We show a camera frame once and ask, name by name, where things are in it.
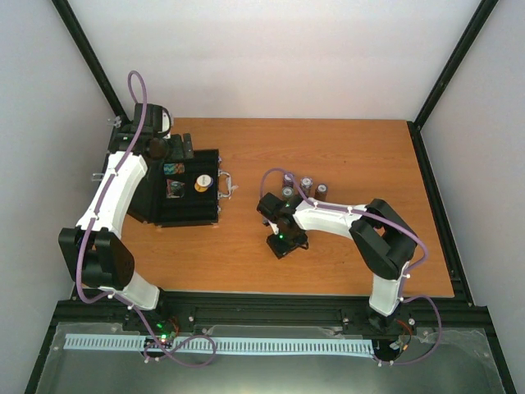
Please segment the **grey chip stack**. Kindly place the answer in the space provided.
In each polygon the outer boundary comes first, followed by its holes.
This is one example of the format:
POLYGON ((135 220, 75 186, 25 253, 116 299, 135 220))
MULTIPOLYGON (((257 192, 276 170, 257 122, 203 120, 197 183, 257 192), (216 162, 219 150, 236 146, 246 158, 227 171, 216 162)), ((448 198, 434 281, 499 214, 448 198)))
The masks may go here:
POLYGON ((299 187, 306 197, 309 197, 313 188, 313 179, 308 176, 304 176, 300 179, 299 187))

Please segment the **white dealer button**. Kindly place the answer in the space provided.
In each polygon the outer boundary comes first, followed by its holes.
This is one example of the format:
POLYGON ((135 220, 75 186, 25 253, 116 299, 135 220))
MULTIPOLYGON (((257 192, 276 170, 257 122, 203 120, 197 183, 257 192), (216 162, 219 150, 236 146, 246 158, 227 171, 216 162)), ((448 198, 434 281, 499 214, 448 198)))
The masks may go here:
POLYGON ((209 188, 213 183, 213 179, 207 174, 202 174, 196 179, 196 182, 198 182, 202 186, 207 186, 209 188))

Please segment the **black poker set case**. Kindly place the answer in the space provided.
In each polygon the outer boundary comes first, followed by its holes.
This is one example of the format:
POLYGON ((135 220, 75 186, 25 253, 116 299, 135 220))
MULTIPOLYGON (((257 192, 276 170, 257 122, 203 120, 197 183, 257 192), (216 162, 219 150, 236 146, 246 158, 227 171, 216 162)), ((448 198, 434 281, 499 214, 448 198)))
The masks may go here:
MULTIPOLYGON (((119 125, 127 124, 116 122, 110 143, 119 125)), ((221 169, 218 150, 194 149, 191 159, 163 160, 149 165, 126 215, 160 227, 212 225, 219 218, 220 200, 230 198, 235 188, 230 173, 221 169), (165 175, 164 163, 183 163, 185 172, 165 175), (202 174, 211 176, 213 183, 205 192, 199 193, 194 184, 202 174)))

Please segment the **brown chip stack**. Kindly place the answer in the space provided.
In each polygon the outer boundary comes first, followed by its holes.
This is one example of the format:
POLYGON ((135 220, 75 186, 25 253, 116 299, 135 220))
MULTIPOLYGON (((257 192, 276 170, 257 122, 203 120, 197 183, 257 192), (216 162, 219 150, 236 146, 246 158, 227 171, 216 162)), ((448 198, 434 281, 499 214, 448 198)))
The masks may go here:
POLYGON ((314 198, 318 201, 326 201, 326 197, 327 197, 327 192, 328 192, 328 186, 327 184, 324 184, 324 183, 320 183, 317 185, 316 189, 315 189, 315 192, 314 192, 314 198))

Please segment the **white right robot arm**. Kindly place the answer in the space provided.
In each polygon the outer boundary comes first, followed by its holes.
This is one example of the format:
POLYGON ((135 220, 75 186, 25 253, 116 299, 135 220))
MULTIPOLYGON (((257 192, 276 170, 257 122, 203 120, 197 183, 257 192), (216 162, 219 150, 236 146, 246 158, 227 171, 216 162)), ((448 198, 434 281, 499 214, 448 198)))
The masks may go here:
POLYGON ((342 205, 299 195, 285 200, 267 193, 257 211, 272 229, 267 244, 279 259, 294 250, 306 250, 310 231, 351 240, 372 272, 368 323, 378 332, 386 331, 399 310, 404 276, 418 245, 417 236, 386 201, 342 205))

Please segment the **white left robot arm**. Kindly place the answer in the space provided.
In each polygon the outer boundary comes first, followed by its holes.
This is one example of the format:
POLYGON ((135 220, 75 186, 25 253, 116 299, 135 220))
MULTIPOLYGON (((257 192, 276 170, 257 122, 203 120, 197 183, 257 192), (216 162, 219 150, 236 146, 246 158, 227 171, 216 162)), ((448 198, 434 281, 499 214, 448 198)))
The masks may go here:
POLYGON ((122 228, 131 200, 149 165, 175 156, 169 111, 156 104, 137 103, 132 123, 115 128, 106 167, 95 196, 79 221, 64 227, 58 244, 79 297, 86 303, 117 298, 141 309, 152 330, 162 330, 171 311, 158 302, 159 287, 142 278, 132 253, 122 242, 122 228))

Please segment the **black left frame post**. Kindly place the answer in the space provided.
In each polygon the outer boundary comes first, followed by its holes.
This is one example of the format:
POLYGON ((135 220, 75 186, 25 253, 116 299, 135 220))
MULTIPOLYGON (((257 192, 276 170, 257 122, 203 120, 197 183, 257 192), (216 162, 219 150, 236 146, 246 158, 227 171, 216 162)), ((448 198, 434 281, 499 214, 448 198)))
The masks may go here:
POLYGON ((78 48, 86 66, 89 68, 93 78, 98 84, 107 104, 111 108, 115 117, 119 117, 124 123, 130 120, 123 108, 116 91, 113 89, 102 64, 98 60, 87 35, 84 32, 77 16, 67 0, 52 0, 52 4, 60 16, 62 23, 66 27, 69 35, 73 39, 75 46, 78 48))

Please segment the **black frame post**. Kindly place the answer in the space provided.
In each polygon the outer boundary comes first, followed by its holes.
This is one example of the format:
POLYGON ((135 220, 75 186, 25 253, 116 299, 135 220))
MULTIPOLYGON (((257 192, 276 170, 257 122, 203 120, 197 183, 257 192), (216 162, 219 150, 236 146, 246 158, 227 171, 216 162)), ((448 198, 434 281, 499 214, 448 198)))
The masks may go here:
POLYGON ((116 91, 113 89, 102 64, 98 60, 87 35, 84 32, 77 16, 67 0, 52 0, 52 4, 60 16, 62 23, 66 27, 69 35, 73 39, 75 46, 78 48, 86 66, 89 68, 93 78, 98 84, 107 104, 111 108, 115 117, 119 117, 124 123, 130 120, 123 108, 116 91))
POLYGON ((417 131, 421 131, 426 124, 498 2, 498 0, 481 0, 477 5, 475 12, 472 14, 472 17, 463 30, 457 44, 454 46, 452 53, 413 121, 417 131))

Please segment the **black aluminium frame rail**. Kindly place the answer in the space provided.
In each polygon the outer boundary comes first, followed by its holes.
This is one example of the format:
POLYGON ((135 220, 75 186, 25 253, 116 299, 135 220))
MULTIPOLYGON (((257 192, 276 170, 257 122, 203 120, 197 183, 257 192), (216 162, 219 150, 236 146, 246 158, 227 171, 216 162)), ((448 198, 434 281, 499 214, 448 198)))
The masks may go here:
MULTIPOLYGON (((216 324, 262 324, 356 327, 367 322, 368 298, 334 295, 257 295, 167 291, 161 294, 160 310, 147 311, 148 321, 176 318, 184 331, 216 324)), ((108 298, 88 305, 74 293, 57 303, 51 324, 122 323, 129 329, 142 328, 136 313, 108 298)))

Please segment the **black right frame post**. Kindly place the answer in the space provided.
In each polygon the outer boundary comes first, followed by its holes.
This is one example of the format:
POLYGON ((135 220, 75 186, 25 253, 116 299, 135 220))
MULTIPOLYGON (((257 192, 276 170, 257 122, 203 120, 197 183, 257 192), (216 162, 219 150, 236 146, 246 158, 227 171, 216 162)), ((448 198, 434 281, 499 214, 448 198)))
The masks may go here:
POLYGON ((472 14, 472 17, 463 30, 457 44, 454 46, 452 53, 413 121, 417 131, 421 131, 426 124, 498 2, 498 0, 481 0, 477 5, 475 12, 472 14))

